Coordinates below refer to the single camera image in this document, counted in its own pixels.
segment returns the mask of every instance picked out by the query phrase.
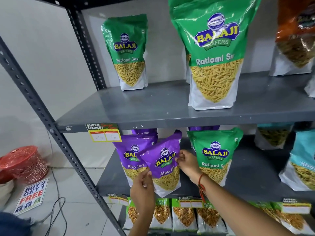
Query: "basket lid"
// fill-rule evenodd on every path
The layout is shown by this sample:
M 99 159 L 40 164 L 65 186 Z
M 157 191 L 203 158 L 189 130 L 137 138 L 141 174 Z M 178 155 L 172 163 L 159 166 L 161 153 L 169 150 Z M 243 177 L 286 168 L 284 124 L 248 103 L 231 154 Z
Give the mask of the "basket lid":
M 29 159 L 37 151 L 37 146 L 24 146 L 10 151 L 0 158 L 0 169 L 7 170 Z

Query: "yellow price tag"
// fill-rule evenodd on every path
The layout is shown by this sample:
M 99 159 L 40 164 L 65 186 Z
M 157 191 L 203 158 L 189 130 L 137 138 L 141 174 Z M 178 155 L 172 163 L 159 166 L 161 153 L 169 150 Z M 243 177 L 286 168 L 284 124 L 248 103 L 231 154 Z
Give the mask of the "yellow price tag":
M 85 126 L 93 142 L 121 142 L 116 123 L 89 123 Z

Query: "forearm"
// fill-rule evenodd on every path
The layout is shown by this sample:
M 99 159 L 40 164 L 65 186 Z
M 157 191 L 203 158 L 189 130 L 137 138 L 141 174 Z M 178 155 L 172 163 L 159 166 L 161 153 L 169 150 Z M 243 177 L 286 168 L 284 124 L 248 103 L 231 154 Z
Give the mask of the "forearm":
M 140 214 L 136 219 L 129 236 L 147 236 L 153 214 Z
M 202 176 L 205 194 L 236 235 L 291 236 L 294 235 L 262 210 L 252 206 L 219 186 L 208 176 Z

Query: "black shelf top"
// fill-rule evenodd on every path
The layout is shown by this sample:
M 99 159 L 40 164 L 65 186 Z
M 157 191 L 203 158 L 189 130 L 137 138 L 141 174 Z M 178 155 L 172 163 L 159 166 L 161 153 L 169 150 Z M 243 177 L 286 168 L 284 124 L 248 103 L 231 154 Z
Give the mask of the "black shelf top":
M 39 0 L 56 6 L 65 8 L 75 8 L 76 10 L 84 10 L 93 7 L 101 7 L 115 3 L 131 1 L 131 0 Z
M 297 198 L 315 202 L 314 191 L 295 192 L 278 177 L 289 158 L 293 141 L 294 137 L 287 141 L 285 149 L 282 150 L 262 151 L 255 146 L 254 136 L 244 136 L 234 152 L 225 188 L 246 201 L 281 201 L 283 198 Z M 190 149 L 189 139 L 182 139 L 181 148 Z M 182 171 L 180 181 L 181 187 L 166 198 L 199 197 L 197 186 Z M 130 187 L 116 151 L 96 187 L 101 196 L 107 194 L 129 196 Z
M 304 91 L 311 74 L 271 77 L 242 74 L 230 109 L 195 111 L 184 80 L 149 84 L 142 90 L 97 91 L 57 120 L 62 133 L 85 132 L 86 123 L 117 123 L 120 130 L 313 121 L 315 101 Z

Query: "purple snack bag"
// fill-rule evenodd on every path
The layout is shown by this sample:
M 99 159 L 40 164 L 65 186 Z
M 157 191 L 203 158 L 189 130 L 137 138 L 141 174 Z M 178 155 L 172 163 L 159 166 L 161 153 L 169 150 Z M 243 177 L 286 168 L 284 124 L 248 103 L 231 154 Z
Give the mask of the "purple snack bag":
M 135 135 L 147 135 L 147 134 L 151 134 L 151 133 L 155 133 L 157 134 L 157 129 L 156 128 L 148 128 L 148 129 L 133 129 L 132 134 Z
M 204 126 L 204 127 L 188 127 L 189 131 L 216 131 L 219 130 L 220 125 L 218 126 Z
M 159 197 L 165 197 L 181 186 L 175 157 L 179 155 L 182 134 L 176 130 L 173 135 L 138 154 L 152 172 L 155 193 Z
M 157 143 L 157 135 L 122 135 L 121 142 L 113 142 L 130 187 L 134 178 L 147 168 L 147 164 L 138 158 L 138 153 Z

